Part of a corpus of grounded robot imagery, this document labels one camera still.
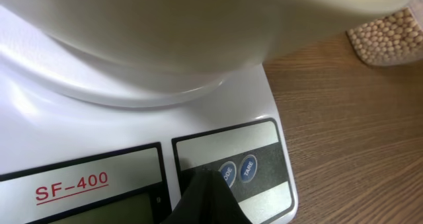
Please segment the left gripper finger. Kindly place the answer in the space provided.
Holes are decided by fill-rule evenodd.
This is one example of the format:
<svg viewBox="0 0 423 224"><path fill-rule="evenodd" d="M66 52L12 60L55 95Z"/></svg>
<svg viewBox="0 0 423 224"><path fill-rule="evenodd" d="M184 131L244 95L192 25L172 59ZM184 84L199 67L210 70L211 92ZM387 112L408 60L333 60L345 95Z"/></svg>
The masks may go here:
<svg viewBox="0 0 423 224"><path fill-rule="evenodd" d="M220 172L204 170L191 180L163 224L251 224Z"/></svg>

